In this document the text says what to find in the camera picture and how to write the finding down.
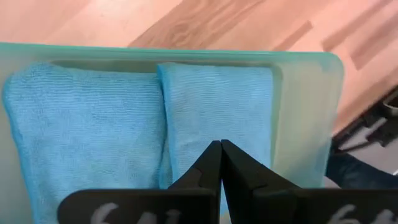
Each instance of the folded towel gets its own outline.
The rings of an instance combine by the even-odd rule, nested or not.
[[[270,69],[163,63],[158,75],[164,91],[173,181],[216,139],[229,139],[270,166]],[[223,192],[220,213],[226,212]]]
[[[77,190],[159,187],[166,127],[156,74],[40,63],[3,91],[35,223],[57,223],[59,203]]]
[[[166,142],[163,148],[162,161],[160,162],[159,170],[159,188],[167,189],[173,184],[173,175],[170,161],[169,151],[169,140],[166,138]]]

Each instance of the wooden floor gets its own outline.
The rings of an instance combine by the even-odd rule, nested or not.
[[[398,0],[0,0],[0,41],[333,52],[336,130],[398,84]]]

